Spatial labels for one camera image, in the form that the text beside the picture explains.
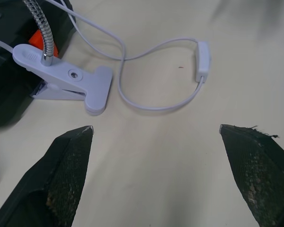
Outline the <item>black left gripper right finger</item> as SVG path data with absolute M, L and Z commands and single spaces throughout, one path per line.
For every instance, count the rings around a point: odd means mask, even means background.
M 284 150 L 278 135 L 222 124 L 219 129 L 236 185 L 261 227 L 284 227 Z

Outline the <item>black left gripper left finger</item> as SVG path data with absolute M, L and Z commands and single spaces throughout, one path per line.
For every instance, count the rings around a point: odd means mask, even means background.
M 0 208 L 0 227 L 70 227 L 85 184 L 94 129 L 57 137 Z

